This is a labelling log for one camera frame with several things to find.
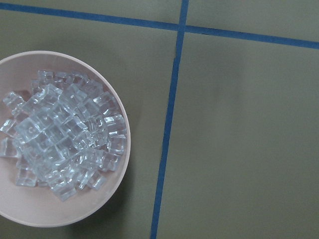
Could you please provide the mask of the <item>pile of ice cubes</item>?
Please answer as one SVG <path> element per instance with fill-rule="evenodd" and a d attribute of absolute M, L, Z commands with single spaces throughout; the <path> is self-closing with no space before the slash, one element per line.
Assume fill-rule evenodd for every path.
<path fill-rule="evenodd" d="M 25 100 L 9 92 L 0 130 L 2 157 L 15 158 L 16 185 L 48 187 L 61 201 L 79 190 L 99 190 L 116 171 L 127 126 L 115 96 L 80 72 L 38 71 Z"/>

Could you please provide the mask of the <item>pink bowl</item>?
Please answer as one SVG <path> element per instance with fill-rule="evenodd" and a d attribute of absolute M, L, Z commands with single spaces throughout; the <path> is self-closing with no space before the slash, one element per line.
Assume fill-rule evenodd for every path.
<path fill-rule="evenodd" d="M 78 71 L 103 84 L 117 99 L 124 119 L 125 108 L 111 84 L 94 68 L 72 56 L 52 51 L 28 51 L 6 57 L 0 61 L 0 95 L 17 90 L 23 96 L 28 90 L 28 80 L 38 70 Z M 78 222 L 104 206 L 119 187 L 128 167 L 131 135 L 115 172 L 106 172 L 107 181 L 100 190 L 83 189 L 62 202 L 44 187 L 19 187 L 15 185 L 17 168 L 15 160 L 0 159 L 0 214 L 14 222 L 33 227 L 59 227 Z"/>

